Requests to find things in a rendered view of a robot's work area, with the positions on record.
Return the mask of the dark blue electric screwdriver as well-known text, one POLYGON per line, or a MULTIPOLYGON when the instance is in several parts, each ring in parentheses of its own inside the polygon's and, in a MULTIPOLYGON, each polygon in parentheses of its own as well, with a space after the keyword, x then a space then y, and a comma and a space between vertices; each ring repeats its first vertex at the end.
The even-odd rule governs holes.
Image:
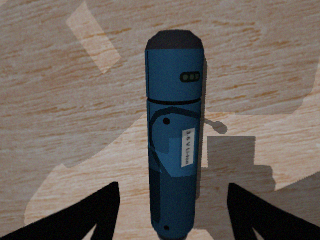
POLYGON ((189 30, 159 31, 145 48, 150 215, 160 240, 186 240, 194 225, 203 62, 189 30))

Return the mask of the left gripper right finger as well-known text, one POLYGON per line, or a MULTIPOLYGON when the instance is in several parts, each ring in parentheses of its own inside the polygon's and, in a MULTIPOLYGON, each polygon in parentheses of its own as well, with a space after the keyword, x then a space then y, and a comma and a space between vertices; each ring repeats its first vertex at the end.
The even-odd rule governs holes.
POLYGON ((274 205, 235 183, 228 184, 227 208, 235 240, 320 240, 320 227, 274 205))

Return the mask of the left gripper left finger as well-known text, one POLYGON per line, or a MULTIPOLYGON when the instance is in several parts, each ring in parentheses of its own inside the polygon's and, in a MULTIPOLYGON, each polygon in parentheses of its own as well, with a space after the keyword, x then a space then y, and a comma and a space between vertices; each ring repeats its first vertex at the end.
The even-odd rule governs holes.
POLYGON ((120 206, 118 182, 111 182, 81 201, 0 237, 0 240, 112 240, 120 206))

